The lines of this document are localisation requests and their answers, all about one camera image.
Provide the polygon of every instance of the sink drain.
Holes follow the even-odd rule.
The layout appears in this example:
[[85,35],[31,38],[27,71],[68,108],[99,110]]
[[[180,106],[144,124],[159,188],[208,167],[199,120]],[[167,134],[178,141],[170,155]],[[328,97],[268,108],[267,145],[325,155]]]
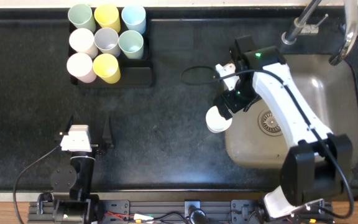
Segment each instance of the sink drain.
[[258,123],[260,129],[270,136],[278,136],[282,134],[281,128],[277,124],[277,121],[270,110],[263,110],[260,112]]

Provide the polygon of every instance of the black countertop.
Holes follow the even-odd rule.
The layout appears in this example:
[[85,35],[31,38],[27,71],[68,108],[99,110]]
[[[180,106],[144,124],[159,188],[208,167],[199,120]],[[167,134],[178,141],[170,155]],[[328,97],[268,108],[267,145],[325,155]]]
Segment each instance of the black countertop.
[[[320,9],[316,16],[326,11],[330,18],[317,36],[283,46],[280,36],[300,9],[149,9],[155,86],[79,90],[66,71],[66,10],[0,10],[0,191],[11,190],[19,172],[56,145],[53,135],[72,113],[91,132],[101,132],[107,115],[112,119],[117,147],[96,158],[94,191],[274,189],[279,170],[237,166],[226,153],[224,133],[206,127],[205,114],[222,84],[186,86],[180,72],[226,63],[229,45],[246,34],[284,54],[333,53],[343,40],[337,27],[344,16],[339,9]],[[358,42],[347,60],[358,91]],[[19,190],[50,190],[50,174],[67,163],[68,154],[54,152],[23,176]],[[358,166],[352,173],[358,189]]]

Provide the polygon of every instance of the white wall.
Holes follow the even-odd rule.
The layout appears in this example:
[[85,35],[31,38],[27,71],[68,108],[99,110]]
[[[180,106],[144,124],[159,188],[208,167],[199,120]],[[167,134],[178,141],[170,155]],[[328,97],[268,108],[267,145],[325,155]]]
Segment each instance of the white wall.
[[[78,3],[98,6],[141,4],[149,7],[180,6],[305,6],[310,0],[0,0],[0,7],[70,7]],[[340,6],[343,0],[323,0],[321,6]]]

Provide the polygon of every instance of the faucet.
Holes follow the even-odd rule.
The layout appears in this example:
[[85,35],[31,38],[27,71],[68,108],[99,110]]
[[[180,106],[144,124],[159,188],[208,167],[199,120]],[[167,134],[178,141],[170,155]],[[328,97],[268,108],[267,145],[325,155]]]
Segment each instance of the faucet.
[[[293,21],[288,32],[284,32],[282,40],[284,44],[294,44],[298,35],[306,26],[306,22],[310,15],[314,12],[321,0],[312,0],[306,9],[302,12],[301,16]],[[344,0],[345,15],[346,15],[346,31],[344,41],[341,48],[329,58],[331,65],[337,65],[344,60],[349,52],[352,50],[356,37],[358,35],[358,8],[357,0]]]

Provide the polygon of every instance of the sink basin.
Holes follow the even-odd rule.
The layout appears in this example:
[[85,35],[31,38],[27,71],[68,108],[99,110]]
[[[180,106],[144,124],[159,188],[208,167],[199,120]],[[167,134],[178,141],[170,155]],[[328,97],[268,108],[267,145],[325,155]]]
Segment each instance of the sink basin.
[[[352,68],[328,63],[329,55],[285,55],[296,86],[318,118],[334,134],[352,141],[352,167],[358,163],[358,103]],[[281,168],[287,144],[273,114],[263,100],[248,112],[233,115],[226,130],[226,150],[238,165]]]

